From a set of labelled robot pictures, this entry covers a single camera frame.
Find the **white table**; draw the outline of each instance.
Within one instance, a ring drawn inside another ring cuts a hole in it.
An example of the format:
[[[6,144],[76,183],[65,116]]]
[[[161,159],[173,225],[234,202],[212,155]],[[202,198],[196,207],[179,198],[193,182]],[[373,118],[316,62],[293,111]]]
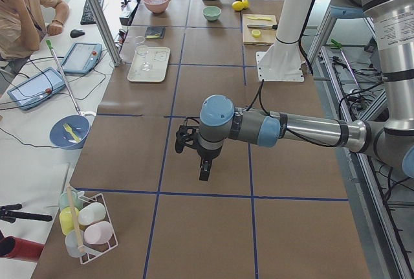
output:
[[[31,59],[50,57],[46,40],[52,42],[56,54],[64,56],[71,45],[75,42],[102,43],[99,30],[96,25],[80,25],[80,18],[85,0],[71,0],[71,14],[65,25],[64,31],[59,36],[46,37],[41,42],[41,48],[34,53]],[[121,27],[116,15],[119,13],[108,10],[104,7],[105,16],[109,22],[113,36],[116,36]],[[76,39],[69,37],[74,28],[81,28],[85,35]],[[35,61],[40,69],[49,66],[55,67],[53,59],[47,61]],[[103,56],[101,62],[84,77],[68,76],[68,81],[74,96],[83,98],[102,81],[100,85],[84,100],[78,100],[82,111],[96,111],[105,88],[109,82],[113,70],[113,63],[108,54]],[[39,72],[32,64],[26,64],[22,73],[33,76]],[[18,75],[13,81],[17,85],[26,80],[24,76]],[[9,96],[5,93],[0,98],[0,109],[16,106],[10,102]],[[69,95],[55,95],[50,100],[43,102],[34,109],[23,111],[21,109],[0,110],[3,116],[0,121],[0,128],[15,135],[25,143],[36,146],[53,146],[49,140],[49,132],[52,126],[68,115],[75,115],[76,111]],[[58,197],[64,185],[65,178],[68,181],[78,161],[81,150],[61,150],[58,148],[33,148],[24,146],[16,139],[0,131],[0,206],[15,203],[23,204],[22,212],[48,214],[55,218],[58,212]],[[32,221],[17,219],[10,224],[0,221],[0,230],[5,236],[15,236],[39,243],[45,243],[49,235],[53,221]],[[27,279],[30,278],[35,268],[35,263],[22,262],[0,258],[0,269],[2,278]]]

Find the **blue bowl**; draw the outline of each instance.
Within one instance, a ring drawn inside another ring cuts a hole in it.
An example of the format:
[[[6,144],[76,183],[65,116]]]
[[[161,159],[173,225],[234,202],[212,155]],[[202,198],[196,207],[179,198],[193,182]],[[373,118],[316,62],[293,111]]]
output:
[[[73,133],[80,139],[79,142],[76,142],[74,137],[65,130],[64,123],[72,128]],[[91,125],[85,117],[80,115],[67,116],[55,123],[50,131],[49,139],[54,145],[64,150],[77,150],[83,148],[90,128]]]

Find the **red object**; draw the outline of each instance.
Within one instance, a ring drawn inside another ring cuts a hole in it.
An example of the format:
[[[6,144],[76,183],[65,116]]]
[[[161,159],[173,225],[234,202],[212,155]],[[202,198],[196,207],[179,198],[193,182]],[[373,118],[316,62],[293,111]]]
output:
[[[0,257],[37,262],[44,246],[41,243],[9,236],[0,240]]]

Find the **lemon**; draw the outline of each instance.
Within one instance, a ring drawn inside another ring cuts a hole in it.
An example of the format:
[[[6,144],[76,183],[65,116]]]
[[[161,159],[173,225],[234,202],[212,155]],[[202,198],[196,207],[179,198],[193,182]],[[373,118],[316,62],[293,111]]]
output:
[[[259,38],[259,37],[260,37],[260,35],[261,35],[260,30],[253,30],[253,31],[252,31],[252,36],[253,36],[254,38]]]
[[[239,12],[240,10],[243,10],[245,6],[243,2],[236,1],[236,2],[233,2],[232,7],[236,12]]]
[[[241,2],[243,4],[243,9],[247,9],[248,8],[248,0],[242,0]]]

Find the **yellow fork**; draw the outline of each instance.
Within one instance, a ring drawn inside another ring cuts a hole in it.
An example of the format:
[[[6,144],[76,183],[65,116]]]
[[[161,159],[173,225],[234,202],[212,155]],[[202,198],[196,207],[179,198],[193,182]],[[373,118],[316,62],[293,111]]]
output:
[[[65,128],[66,132],[72,136],[76,143],[80,142],[80,138],[73,132],[72,127],[70,127],[68,123],[64,123],[63,128]]]

